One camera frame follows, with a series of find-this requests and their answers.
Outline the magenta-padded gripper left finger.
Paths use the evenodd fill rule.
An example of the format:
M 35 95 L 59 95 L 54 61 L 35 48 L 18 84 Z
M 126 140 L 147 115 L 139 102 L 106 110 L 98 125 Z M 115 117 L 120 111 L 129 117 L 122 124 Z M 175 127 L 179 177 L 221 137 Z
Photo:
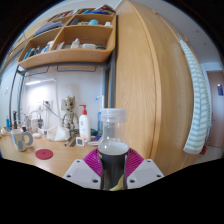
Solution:
M 83 160 L 76 159 L 63 178 L 84 188 L 101 188 L 101 160 L 98 150 L 91 151 Z

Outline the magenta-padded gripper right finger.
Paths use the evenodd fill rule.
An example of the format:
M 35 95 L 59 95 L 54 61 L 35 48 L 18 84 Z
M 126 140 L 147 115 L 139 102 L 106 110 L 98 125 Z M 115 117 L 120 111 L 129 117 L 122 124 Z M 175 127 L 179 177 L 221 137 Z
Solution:
M 164 175 L 152 159 L 143 159 L 129 149 L 126 159 L 126 188 L 135 189 L 163 178 Z

